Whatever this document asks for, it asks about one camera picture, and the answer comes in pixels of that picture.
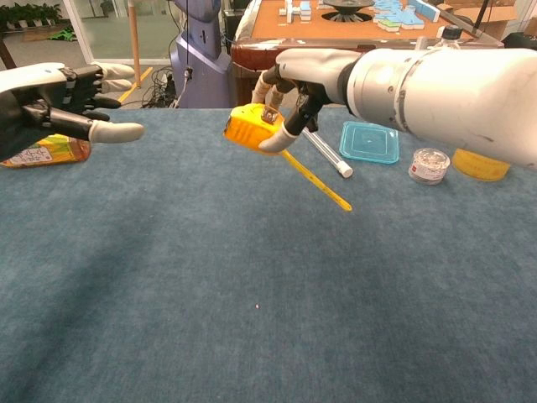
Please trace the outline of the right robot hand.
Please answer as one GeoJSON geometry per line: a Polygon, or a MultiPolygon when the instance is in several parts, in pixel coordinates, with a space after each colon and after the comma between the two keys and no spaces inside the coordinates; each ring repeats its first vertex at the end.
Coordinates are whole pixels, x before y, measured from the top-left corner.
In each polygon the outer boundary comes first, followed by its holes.
{"type": "Polygon", "coordinates": [[[258,149],[269,154],[287,149],[323,106],[331,103],[346,106],[356,117],[358,111],[350,78],[361,56],[352,50],[293,48],[282,51],[274,66],[259,76],[252,102],[264,103],[271,89],[284,94],[294,87],[301,100],[276,133],[259,143],[258,149]]]}

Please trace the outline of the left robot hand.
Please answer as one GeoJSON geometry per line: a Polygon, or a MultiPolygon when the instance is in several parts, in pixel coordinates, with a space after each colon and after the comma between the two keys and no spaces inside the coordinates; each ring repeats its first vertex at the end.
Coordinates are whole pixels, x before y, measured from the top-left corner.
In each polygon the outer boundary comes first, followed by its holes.
{"type": "Polygon", "coordinates": [[[100,144],[140,139],[143,125],[112,123],[98,111],[120,108],[106,94],[130,89],[133,76],[128,65],[101,62],[80,68],[44,62],[1,71],[1,161],[53,134],[100,144]]]}

